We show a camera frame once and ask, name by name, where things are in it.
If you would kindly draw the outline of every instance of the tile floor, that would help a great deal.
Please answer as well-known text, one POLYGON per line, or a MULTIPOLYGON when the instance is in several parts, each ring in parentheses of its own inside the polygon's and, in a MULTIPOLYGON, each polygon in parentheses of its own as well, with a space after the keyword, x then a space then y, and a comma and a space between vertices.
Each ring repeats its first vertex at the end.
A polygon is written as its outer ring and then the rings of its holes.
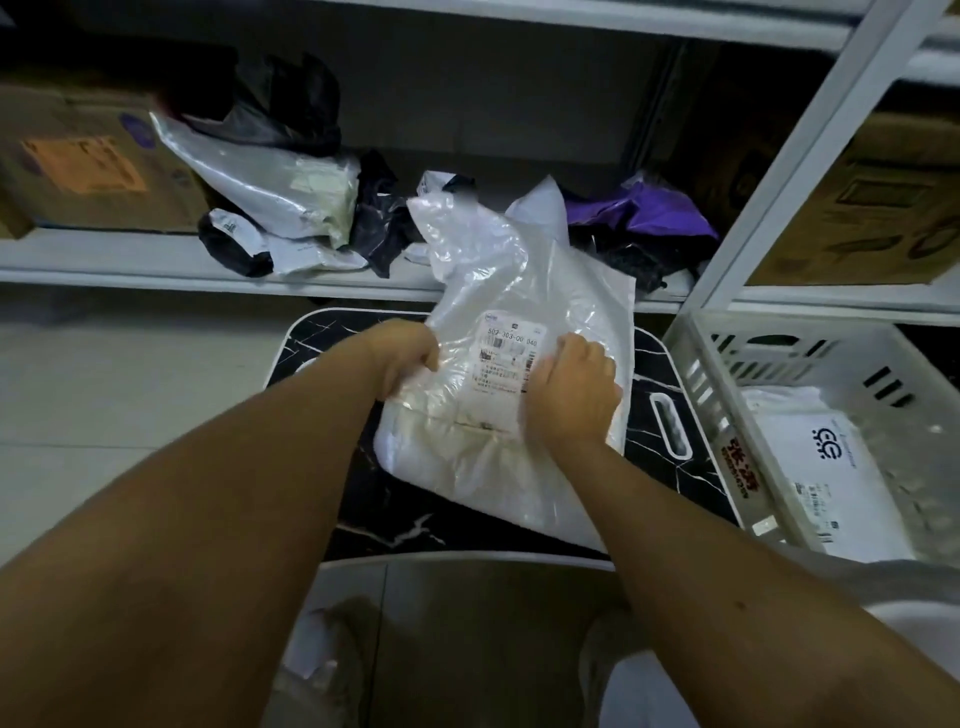
MULTIPOLYGON (((258 391, 306 299, 0 285, 0 564, 140 458, 258 391)), ((613 574, 478 561, 320 570, 371 728, 575 726, 613 574)))

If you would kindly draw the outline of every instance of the sticker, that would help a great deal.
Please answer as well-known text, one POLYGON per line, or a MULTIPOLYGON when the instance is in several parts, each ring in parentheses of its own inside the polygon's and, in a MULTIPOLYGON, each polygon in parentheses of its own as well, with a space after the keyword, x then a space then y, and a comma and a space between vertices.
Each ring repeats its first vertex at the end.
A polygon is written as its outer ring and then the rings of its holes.
POLYGON ((43 174, 64 192, 146 192, 132 162, 117 150, 112 137, 24 139, 23 147, 43 174))
POLYGON ((831 513, 830 503, 833 496, 827 483, 797 483, 793 484, 800 497, 806 516, 813 523, 817 537, 822 544, 832 544, 840 531, 840 521, 836 514, 831 513))
POLYGON ((545 341, 546 327, 504 311, 487 311, 470 348, 459 422, 519 433, 520 395, 545 341))
POLYGON ((138 119, 133 114, 124 111, 120 114, 120 125, 127 130, 137 146, 143 149, 156 149, 154 130, 143 119, 138 119))
POLYGON ((343 194, 344 170, 329 161, 299 158, 290 189, 298 192, 343 194))
POLYGON ((247 255, 253 256, 267 252, 267 244, 263 241, 263 235, 243 215, 237 215, 219 208, 211 209, 210 225, 232 237, 247 255))

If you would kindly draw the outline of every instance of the forearm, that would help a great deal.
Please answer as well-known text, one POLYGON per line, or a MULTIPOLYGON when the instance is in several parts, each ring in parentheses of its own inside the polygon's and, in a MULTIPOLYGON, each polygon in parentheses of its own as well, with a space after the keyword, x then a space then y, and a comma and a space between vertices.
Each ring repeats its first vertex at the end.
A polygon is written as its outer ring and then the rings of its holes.
POLYGON ((938 725, 960 710, 949 676, 800 567, 606 446, 554 453, 704 725, 938 725))
POLYGON ((0 571, 0 713, 256 723, 374 401, 362 346, 158 451, 0 571))

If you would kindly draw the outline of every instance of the left hand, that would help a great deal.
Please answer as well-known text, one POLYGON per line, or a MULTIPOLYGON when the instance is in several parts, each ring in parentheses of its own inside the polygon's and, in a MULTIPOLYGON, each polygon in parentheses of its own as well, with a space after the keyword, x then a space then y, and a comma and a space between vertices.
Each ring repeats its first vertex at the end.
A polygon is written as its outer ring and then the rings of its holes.
POLYGON ((419 365, 437 371, 440 346, 433 331, 417 321, 391 319, 361 331, 354 338, 363 343, 377 372, 376 398, 387 399, 400 380, 419 365))

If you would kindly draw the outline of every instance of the orange label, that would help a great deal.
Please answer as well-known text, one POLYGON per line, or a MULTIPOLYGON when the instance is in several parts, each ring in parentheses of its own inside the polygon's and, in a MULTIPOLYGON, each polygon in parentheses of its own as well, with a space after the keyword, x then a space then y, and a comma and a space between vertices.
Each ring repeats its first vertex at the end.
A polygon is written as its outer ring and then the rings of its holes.
POLYGON ((23 146, 50 181, 66 192, 146 192, 132 162, 109 136, 77 139, 24 139, 23 146))

